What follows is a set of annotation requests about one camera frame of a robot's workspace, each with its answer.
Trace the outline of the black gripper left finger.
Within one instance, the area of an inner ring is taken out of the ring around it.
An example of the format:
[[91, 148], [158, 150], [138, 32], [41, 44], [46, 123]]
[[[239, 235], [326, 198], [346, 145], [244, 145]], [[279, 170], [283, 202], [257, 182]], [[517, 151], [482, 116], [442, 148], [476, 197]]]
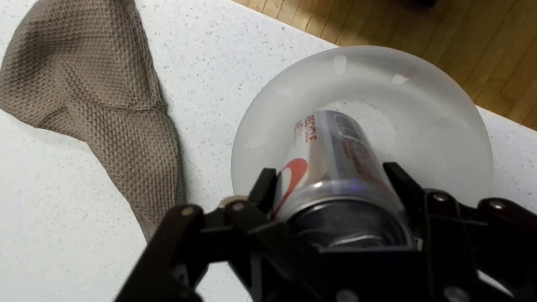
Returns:
[[172, 209], [115, 302], [204, 302], [197, 292], [209, 267], [232, 267], [254, 302], [331, 302], [326, 264], [288, 225], [269, 220], [277, 173], [266, 168], [247, 198], [234, 197], [205, 214]]

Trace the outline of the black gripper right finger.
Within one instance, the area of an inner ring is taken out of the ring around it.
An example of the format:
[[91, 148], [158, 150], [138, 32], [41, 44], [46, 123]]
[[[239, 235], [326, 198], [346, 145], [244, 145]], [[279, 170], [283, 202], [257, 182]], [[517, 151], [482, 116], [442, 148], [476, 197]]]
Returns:
[[537, 302], [537, 215], [506, 198], [476, 209], [420, 187], [398, 163], [385, 173], [423, 240], [440, 302]]

